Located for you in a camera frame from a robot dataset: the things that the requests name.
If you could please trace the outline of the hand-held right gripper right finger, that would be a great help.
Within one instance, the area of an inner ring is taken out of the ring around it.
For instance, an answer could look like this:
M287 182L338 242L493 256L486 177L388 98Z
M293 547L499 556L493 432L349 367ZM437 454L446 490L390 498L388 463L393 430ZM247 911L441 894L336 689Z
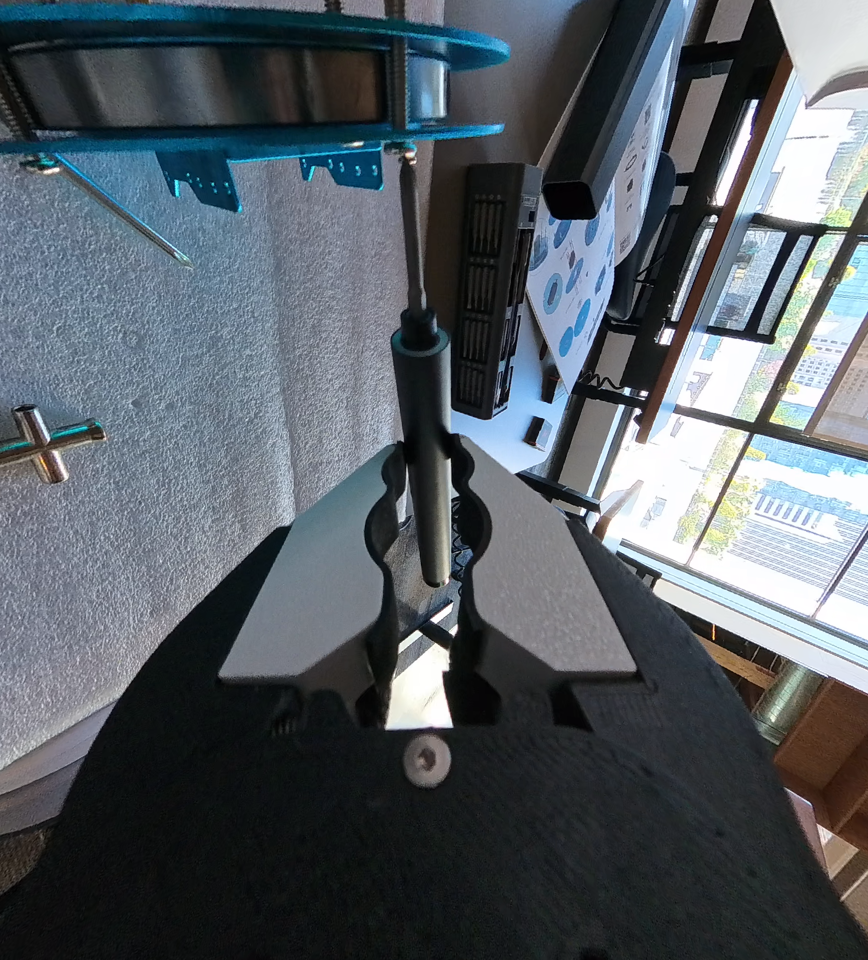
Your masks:
M636 664L565 515L452 438L453 531L469 552L443 688L454 727L588 727L577 688Z

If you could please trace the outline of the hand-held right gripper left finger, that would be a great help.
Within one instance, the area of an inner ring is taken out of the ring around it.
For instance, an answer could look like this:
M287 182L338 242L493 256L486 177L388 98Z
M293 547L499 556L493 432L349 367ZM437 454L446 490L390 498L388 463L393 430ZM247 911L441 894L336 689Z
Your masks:
M385 558L405 477L403 446L390 444L295 519L221 682L332 691L355 721L383 724L400 636Z

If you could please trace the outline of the black precision screwdriver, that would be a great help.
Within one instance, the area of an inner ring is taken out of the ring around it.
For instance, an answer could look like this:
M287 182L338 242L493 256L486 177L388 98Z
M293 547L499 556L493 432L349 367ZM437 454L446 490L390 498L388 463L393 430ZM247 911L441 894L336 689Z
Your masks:
M408 286L392 360L421 573L440 587L451 571L450 340L424 287L416 146L400 143L397 150Z

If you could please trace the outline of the blue metal wheel assembly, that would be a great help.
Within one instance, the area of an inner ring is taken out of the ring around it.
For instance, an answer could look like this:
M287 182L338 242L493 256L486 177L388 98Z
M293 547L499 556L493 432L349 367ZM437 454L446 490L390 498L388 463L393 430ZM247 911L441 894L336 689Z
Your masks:
M319 9L170 2L0 3L0 153L153 153L174 196L240 212L231 165L297 160L310 181L380 191L383 155L481 138L451 118L455 74L507 43L341 2Z

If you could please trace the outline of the large window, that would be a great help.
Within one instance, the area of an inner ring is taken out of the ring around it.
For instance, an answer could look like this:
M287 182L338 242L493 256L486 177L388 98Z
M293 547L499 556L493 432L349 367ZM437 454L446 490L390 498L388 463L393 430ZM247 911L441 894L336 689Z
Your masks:
M771 136L674 413L625 419L601 488L641 483L621 542L868 645L868 109Z

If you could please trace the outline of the black screwdriver bit case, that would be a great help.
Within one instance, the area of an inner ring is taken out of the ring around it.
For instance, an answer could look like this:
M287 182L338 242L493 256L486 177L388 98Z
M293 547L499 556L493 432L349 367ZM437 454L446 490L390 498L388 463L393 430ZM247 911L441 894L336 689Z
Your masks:
M481 421L509 405L541 186L530 164L466 171L451 390L453 409Z

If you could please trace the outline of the white foam mat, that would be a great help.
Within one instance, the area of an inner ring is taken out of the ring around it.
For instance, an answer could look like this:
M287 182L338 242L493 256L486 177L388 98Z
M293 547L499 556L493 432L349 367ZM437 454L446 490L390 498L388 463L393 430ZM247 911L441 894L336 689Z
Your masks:
M396 157L382 191L235 164L240 213L172 197L149 153L70 159L195 268L0 155L0 440L23 404L106 434L60 485L0 467L0 770L119 696L274 529L402 435Z

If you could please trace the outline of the silver cross wrench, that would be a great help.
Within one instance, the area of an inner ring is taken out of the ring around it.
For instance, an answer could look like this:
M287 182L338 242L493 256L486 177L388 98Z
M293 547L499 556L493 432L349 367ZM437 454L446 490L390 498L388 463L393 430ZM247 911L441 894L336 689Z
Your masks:
M29 463L44 484L62 484L69 478L64 451L106 440L104 427L93 418L50 429L34 404L15 407L11 414L18 435L0 439L0 467Z

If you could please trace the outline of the printed instruction sheet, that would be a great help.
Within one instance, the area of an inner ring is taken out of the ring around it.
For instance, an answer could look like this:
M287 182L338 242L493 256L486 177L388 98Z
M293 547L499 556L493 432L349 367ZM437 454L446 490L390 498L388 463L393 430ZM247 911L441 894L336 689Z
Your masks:
M571 391L604 319L625 319L633 283L670 206L676 168L660 149L673 81L663 62L637 117L602 212L559 220L539 201L527 275L530 305L566 391Z

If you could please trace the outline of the black rectangular case sleeve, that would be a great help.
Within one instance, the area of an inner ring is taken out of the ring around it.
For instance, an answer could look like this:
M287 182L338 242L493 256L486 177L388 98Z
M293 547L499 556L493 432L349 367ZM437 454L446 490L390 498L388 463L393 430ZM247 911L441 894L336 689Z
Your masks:
M684 19L683 2L617 4L544 165L543 198L556 219L589 221L600 213L655 83L666 88Z

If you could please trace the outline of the yellow handled screwdriver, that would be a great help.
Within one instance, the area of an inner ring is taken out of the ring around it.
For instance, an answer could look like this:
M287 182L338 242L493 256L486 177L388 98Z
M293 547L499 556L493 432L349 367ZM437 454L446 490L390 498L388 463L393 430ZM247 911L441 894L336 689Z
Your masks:
M81 193L91 199L95 204L99 205L118 221L139 234L143 239L152 244L152 246L155 246L159 251L163 252L164 255L171 258L181 268L188 271L195 269L195 264L186 253L128 211L105 191L104 188L97 185L67 159L57 154L35 153L22 158L19 165L22 169L32 174L43 175L44 177L62 177L70 185L79 189Z

